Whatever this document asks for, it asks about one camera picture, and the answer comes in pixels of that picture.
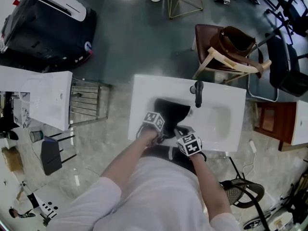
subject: wooden chair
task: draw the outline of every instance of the wooden chair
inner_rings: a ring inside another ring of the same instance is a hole
[[[198,51],[199,56],[199,69],[193,75],[193,79],[196,79],[201,72],[206,71],[220,71],[229,74],[235,74],[235,76],[222,81],[220,84],[226,84],[230,81],[244,77],[251,73],[258,73],[258,70],[253,66],[237,63],[228,57],[222,55],[217,50],[210,46],[211,38],[221,29],[220,26],[212,25],[196,25],[196,35],[192,44],[192,50]],[[269,69],[271,61],[267,60],[261,64],[264,70]]]

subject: cardboard box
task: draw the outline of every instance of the cardboard box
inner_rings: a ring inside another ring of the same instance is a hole
[[[9,150],[7,148],[2,148],[2,155],[4,157],[5,164],[11,172],[23,169],[20,154],[15,147],[12,147]]]

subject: black faucet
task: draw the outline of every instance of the black faucet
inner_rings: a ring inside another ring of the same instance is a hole
[[[200,108],[202,104],[202,90],[203,90],[204,84],[202,81],[197,81],[194,86],[190,87],[190,91],[192,94],[196,94],[196,107]]]

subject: white sink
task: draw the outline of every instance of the white sink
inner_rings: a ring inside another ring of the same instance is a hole
[[[202,106],[195,107],[190,86],[195,80],[135,75],[128,138],[134,140],[147,111],[154,110],[157,98],[189,105],[191,115],[178,125],[192,127],[201,138],[204,150],[237,151],[245,107],[246,90],[204,82]],[[162,145],[177,146],[176,139]]]

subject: white t-shirt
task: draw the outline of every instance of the white t-shirt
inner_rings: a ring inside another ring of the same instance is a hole
[[[155,157],[141,158],[123,192],[101,177],[56,216],[47,231],[240,231],[223,213],[209,223],[197,177]]]

